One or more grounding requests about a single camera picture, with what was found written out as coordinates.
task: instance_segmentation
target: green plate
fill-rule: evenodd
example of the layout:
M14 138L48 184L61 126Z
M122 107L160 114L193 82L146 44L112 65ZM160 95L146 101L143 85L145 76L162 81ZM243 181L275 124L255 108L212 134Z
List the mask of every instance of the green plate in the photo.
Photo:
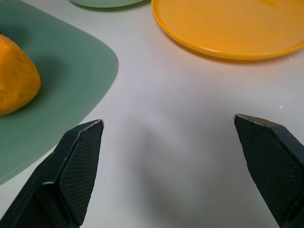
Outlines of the green plate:
M70 1L83 6L111 8L111 7L132 5L143 0L70 0Z
M25 51L41 77L32 102L0 117L2 184L86 117L113 83L118 61L100 40L18 0L0 1L0 30Z

